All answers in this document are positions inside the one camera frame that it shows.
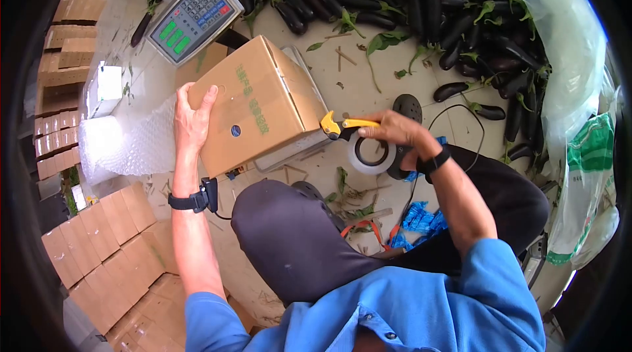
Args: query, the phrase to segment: orange strap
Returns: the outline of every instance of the orange strap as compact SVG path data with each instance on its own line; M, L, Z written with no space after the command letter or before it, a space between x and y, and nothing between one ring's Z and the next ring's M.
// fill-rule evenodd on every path
M390 246L382 244L382 238L380 237L380 230L377 228L377 225L375 224L375 222L371 222L371 221L362 221L352 226L345 227L344 230L340 232L340 237L344 238L349 233L349 231L351 231L351 229L353 229L356 226L364 227L369 224L371 225L371 229L373 229L373 234L375 234L375 237L377 238L377 242L380 243L380 245L384 248L384 250L391 249Z

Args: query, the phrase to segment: digital scale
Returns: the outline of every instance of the digital scale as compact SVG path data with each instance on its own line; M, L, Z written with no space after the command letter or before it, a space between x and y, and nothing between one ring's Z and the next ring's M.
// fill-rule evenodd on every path
M147 31L147 40L173 65L186 63L211 42L239 36L228 27L244 12L239 0L172 0Z

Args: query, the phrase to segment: green leaf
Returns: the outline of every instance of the green leaf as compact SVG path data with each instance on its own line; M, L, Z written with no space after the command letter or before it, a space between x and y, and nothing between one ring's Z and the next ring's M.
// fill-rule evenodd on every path
M517 100L518 103L520 103L520 105L522 105L522 108L525 108L529 112L533 112L532 110L530 110L529 108L526 107L526 105L525 105L525 96L522 95L522 93L516 93L516 100Z
M476 23L481 20L486 13L490 13L491 11L493 11L495 6L496 3L492 0L487 0L483 2L483 8L480 10L478 17L474 20L473 24L476 25Z
M478 61L478 56L479 54L476 52L467 52L467 53L462 53L460 56L468 56L470 57L475 63L477 63Z
M423 55L427 51L428 51L428 48L426 48L425 46L423 45L417 46L417 52L415 52L415 56L413 56L413 58L410 59L410 63L408 63L408 74L413 75L411 71L411 69L413 68L413 62L417 60L419 56Z
M484 24L486 24L487 22L490 22L491 24L494 24L496 26L500 26L502 24L502 16L498 16L495 20L492 20L492 19L483 20Z
M306 52L311 52L311 51L314 51L314 50L316 50L316 49L320 48L320 47L321 47L321 46L322 46L325 42L327 42L327 40L324 40L324 41L322 41L322 42L316 42L315 44L311 44L311 45L307 48Z
M347 171L342 167L337 167L338 170L338 192L343 195L344 187L347 185Z
M325 204L334 202L337 197L338 197L338 193L336 193L335 191L333 193L330 193L327 197L325 197L325 200L324 200Z

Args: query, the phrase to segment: tiled floor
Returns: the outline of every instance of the tiled floor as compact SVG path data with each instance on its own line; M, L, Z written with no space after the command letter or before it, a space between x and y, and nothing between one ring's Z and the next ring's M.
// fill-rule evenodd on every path
M113 112L125 130L129 130L138 120L146 117L176 90L174 86L175 69L162 56L158 55L149 44L143 42L136 48L131 48L128 45L131 34L144 15L145 9L145 0L110 0L103 15L104 18L99 23L101 32L97 54L100 55L101 60L107 60L108 64L124 67L122 79L124 83L130 84L130 92L133 95L129 99L123 99ZM450 98L445 103L434 103L432 94L440 84L463 80L453 70L445 72L439 69L437 56L430 57L432 67L425 68L422 65L422 58L419 58L413 64L413 75L407 75L400 80L395 78L394 72L408 68L408 63L415 54L416 43L414 39L409 39L397 46L391 46L384 51L376 51L371 56L375 78L382 89L382 94L378 93L371 79L365 53L359 50L357 45L367 45L375 34L381 31L368 26L360 27L363 34L367 36L366 39L353 33L351 36L330 39L316 51L305 52L305 49L314 42L320 42L324 36L331 35L332 25L314 22L310 24L307 34L298 37L289 32L274 9L267 7L257 18L255 35L265 35L279 47L294 44L303 53L307 64L312 67L313 78L319 86L326 104L330 110L335 111L336 119L342 118L343 112L358 115L390 108L398 95L410 93L419 99L423 107L423 125L428 127L432 119L440 111L445 110L447 106L463 103L461 97ZM245 35L249 34L246 25L242 22L236 25L236 29ZM357 66L343 59L341 72L338 72L337 54L334 52L338 46L341 47L342 52L357 63ZM336 84L338 82L341 82L344 88L340 88ZM500 99L493 88L470 90L466 96L470 101L506 106L505 101ZM481 154L491 158L499 158L504 151L502 145L504 122L482 119L482 123L486 129L486 134ZM473 151L477 150L482 134L472 115L462 108L446 111L436 121L431 133L435 136L444 135L447 142ZM389 187L379 190L379 199L375 207L376 211L392 208L392 215L380 219L382 223L381 234L382 237L386 238L391 227L397 222L410 195L411 184L391 180L385 174L379 176L377 180L375 176L360 174L346 160L346 150L344 142L333 142L326 147L323 153L304 161L292 162L290 166L307 172L307 182L314 184L323 195L335 191L336 167L338 166L344 167L349 172L347 181L355 189L371 189L375 188L377 184L380 186L389 185ZM517 161L512 166L523 172L526 164ZM201 164L198 168L200 177L206 176ZM250 184L263 178L292 183L303 179L303 174L290 169L288 180L286 180L286 174L283 170L261 174L252 164L249 164L247 171L232 181L220 178L220 212L224 215L230 214L234 198ZM150 203L159 219L170 216L166 194L172 180L172 174L153 174L139 178L132 176L129 179L140 179L145 183ZM369 194L364 202L359 204L367 205L371 199L372 194ZM429 201L427 208L430 211L438 208L432 186L423 179L418 181L414 200ZM211 223L210 230L226 287L261 324L277 323L283 313L283 307L242 253L229 222L208 212L206 214ZM369 254L379 250L372 233L353 234L350 238L350 244L354 249L366 246Z

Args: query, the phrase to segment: wooden stick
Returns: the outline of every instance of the wooden stick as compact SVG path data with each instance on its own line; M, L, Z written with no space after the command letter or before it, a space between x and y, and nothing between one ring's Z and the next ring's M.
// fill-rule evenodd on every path
M344 58L347 59L348 62L350 62L353 65L358 65L356 62L354 62L351 57L345 55L341 50L340 47L338 46L338 49L336 49L336 53L338 53L338 55L343 56Z
M352 33L350 33L350 32L345 32L344 34L336 34L335 36L327 36L327 37L325 37L325 39L346 37L346 36L350 36L351 34Z

